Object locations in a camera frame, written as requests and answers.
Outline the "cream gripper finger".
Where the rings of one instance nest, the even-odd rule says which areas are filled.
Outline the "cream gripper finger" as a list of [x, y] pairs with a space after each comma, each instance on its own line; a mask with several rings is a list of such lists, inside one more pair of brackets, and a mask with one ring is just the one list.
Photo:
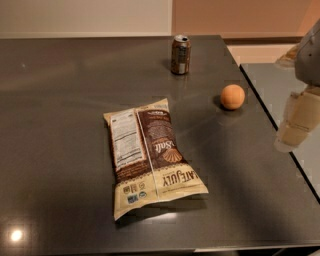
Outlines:
[[274, 145], [280, 152], [291, 152], [306, 140], [320, 124], [320, 87], [308, 85], [300, 93], [292, 92]]

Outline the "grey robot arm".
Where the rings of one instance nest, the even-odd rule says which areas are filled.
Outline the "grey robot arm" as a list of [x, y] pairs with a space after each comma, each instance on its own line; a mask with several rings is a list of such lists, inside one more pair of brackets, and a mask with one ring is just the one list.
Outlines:
[[294, 68], [306, 88], [292, 92], [286, 102], [274, 142], [280, 152], [298, 148], [320, 123], [320, 20], [298, 44]]

